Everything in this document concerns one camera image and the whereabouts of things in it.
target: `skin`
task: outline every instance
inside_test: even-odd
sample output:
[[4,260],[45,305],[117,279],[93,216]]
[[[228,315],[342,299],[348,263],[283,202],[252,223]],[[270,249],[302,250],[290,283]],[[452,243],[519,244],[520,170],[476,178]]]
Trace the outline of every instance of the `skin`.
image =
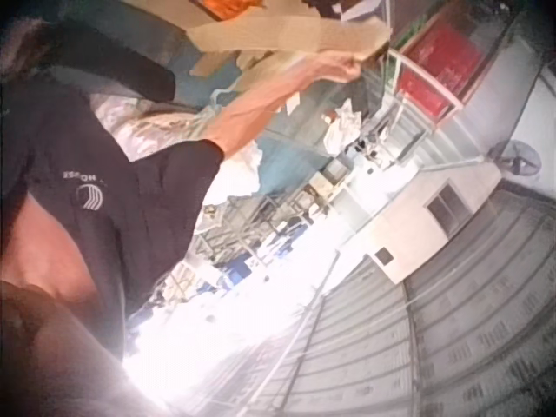
[[[360,65],[349,54],[310,56],[233,101],[208,127],[206,138],[231,157],[261,133],[295,92],[319,79],[345,83],[360,74]],[[97,292],[67,231],[28,195],[11,235],[0,261],[3,393],[25,399],[22,415],[35,415],[33,407],[44,412],[58,397],[56,404],[67,403],[68,398],[89,398],[114,407],[126,398],[137,403],[141,395],[87,330],[102,324],[95,322]],[[76,414],[72,404],[68,415],[104,415]],[[66,413],[56,409],[42,415]]]

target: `metal pole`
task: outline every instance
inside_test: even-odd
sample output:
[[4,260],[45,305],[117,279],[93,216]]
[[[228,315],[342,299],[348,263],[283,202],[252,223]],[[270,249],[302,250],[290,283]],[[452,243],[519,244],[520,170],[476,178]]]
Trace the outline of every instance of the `metal pole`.
[[288,384],[288,388],[286,389],[286,393],[284,394],[284,398],[282,399],[281,404],[278,407],[277,410],[278,414],[283,412],[284,408],[286,408],[286,405],[288,404],[289,395],[292,394],[292,390],[294,389],[294,385],[295,385],[295,380],[299,375],[299,371],[301,370],[301,365],[303,364],[305,355],[309,350],[309,346],[311,346],[311,340],[313,340],[314,331],[319,325],[319,320],[321,319],[322,310],[324,310],[325,300],[326,300],[325,298],[322,298],[321,306],[319,307],[319,312],[317,313],[316,318],[314,319],[313,328],[311,328],[311,333],[309,333],[309,337],[307,338],[307,343],[305,343],[305,346],[303,347],[303,352],[301,352],[301,356],[297,359],[297,364],[295,364],[294,375],[292,376],[292,379]]
[[255,390],[255,392],[253,393],[253,395],[249,399],[248,403],[237,414],[237,417],[243,417],[247,413],[247,411],[249,411],[249,408],[257,401],[259,396],[262,394],[262,391],[264,391],[264,388],[266,388],[266,386],[268,385],[270,380],[272,380],[272,378],[275,376],[276,371],[280,368],[281,364],[284,362],[284,359],[286,359],[286,356],[288,356],[289,351],[292,349],[294,344],[297,342],[297,339],[301,335],[301,332],[303,331],[305,326],[307,326],[308,319],[311,316],[311,313],[313,312],[314,307],[316,306],[318,300],[321,298],[321,294],[322,294],[322,291],[324,290],[324,286],[326,285],[326,283],[328,281],[328,278],[332,274],[332,271],[334,270],[334,267],[336,266],[336,262],[338,262],[339,258],[340,258],[340,252],[338,252],[338,250],[336,250],[336,255],[334,257],[334,260],[332,261],[332,265],[330,265],[330,268],[328,269],[327,274],[324,276],[324,279],[322,280],[322,284],[319,286],[317,292],[314,294],[313,300],[311,300],[311,302],[309,303],[309,305],[305,309],[305,312],[303,313],[303,316],[301,318],[301,324],[297,328],[297,331],[295,332],[294,337],[289,342],[289,344],[286,346],[286,348],[282,352],[280,358],[278,358],[278,361],[276,361],[275,365],[272,367],[272,369],[270,369],[270,372],[268,373],[266,378],[262,381],[261,385]]

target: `clutter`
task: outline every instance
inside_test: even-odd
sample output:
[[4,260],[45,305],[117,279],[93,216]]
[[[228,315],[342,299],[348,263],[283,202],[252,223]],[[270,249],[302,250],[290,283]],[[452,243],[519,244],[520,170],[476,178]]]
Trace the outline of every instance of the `clutter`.
[[350,143],[361,135],[361,112],[353,112],[351,99],[335,111],[336,118],[324,135],[324,147],[331,156],[339,155]]
[[202,207],[199,217],[197,217],[194,235],[206,233],[212,228],[219,228],[222,225],[222,219],[224,218],[226,209],[226,204],[220,204],[217,206],[205,204]]

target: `person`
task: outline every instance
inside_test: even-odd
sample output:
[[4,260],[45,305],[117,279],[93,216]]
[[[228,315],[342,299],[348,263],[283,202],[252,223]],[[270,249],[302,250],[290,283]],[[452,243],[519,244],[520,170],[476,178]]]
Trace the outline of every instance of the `person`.
[[349,82],[361,68],[348,53],[308,56],[236,98],[203,140],[136,162],[82,91],[42,71],[10,68],[2,65],[0,274],[2,325],[10,330],[2,334],[10,375],[3,371],[3,388],[10,385],[3,395],[23,410],[9,415],[100,415],[62,412],[62,400],[53,399],[102,401],[119,392],[115,383],[128,386],[112,368],[123,356],[124,323],[187,253],[221,162],[295,92],[320,79]]

